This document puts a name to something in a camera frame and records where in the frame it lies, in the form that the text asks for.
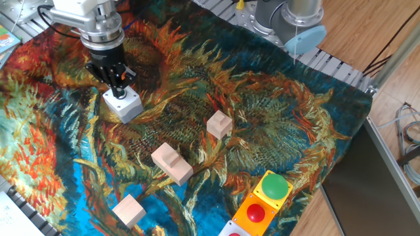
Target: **red button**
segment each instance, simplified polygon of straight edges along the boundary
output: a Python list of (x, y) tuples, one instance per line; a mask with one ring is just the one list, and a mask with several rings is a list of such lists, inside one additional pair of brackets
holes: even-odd
[(252, 204), (247, 209), (247, 216), (252, 222), (261, 222), (265, 217), (265, 210), (258, 204)]

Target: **wooden floor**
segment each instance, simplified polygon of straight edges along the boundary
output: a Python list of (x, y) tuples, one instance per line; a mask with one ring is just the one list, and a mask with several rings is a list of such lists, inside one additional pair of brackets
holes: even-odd
[[(328, 34), (320, 48), (354, 68), (363, 70), (419, 5), (418, 0), (324, 0), (323, 23)], [(403, 29), (380, 59), (391, 55), (418, 22), (420, 14)], [(394, 119), (397, 109), (404, 102), (420, 111), (419, 65), (420, 47), (417, 47), (375, 97), (370, 116), (377, 126)], [(414, 121), (411, 117), (404, 119), (402, 125), (411, 121)], [(382, 128), (379, 132), (395, 158), (399, 158), (395, 125)], [(420, 139), (420, 131), (415, 135)], [(420, 160), (414, 160), (411, 164), (420, 171)], [(291, 235), (340, 235), (320, 192), (315, 194)]]

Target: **colorful fabric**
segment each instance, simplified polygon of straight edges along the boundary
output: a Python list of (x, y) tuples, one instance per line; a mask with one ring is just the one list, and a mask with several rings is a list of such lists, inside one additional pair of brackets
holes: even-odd
[[(0, 174), (63, 235), (218, 235), (272, 170), (294, 189), (265, 235), (289, 235), (371, 98), (188, 0), (119, 9), (145, 112), (121, 124), (87, 49), (47, 30), (1, 71)], [(218, 109), (222, 140), (206, 131)], [(152, 162), (164, 142), (194, 168), (182, 187)], [(112, 212), (127, 194), (147, 212), (132, 230)]]

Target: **wooden cube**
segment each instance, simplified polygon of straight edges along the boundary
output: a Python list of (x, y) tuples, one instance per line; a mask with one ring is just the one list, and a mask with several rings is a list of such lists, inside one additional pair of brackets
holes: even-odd
[(190, 164), (169, 144), (164, 143), (152, 153), (153, 162), (173, 179), (175, 183), (182, 186), (194, 173)]
[(207, 122), (207, 131), (219, 140), (221, 140), (232, 127), (232, 119), (221, 111), (216, 111)]
[(143, 207), (129, 194), (112, 211), (130, 229), (146, 215)]

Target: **green button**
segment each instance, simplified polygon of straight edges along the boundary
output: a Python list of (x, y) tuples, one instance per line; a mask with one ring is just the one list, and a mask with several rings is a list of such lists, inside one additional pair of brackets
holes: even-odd
[(287, 195), (289, 186), (283, 176), (269, 174), (262, 180), (262, 191), (267, 197), (273, 200), (280, 200)]

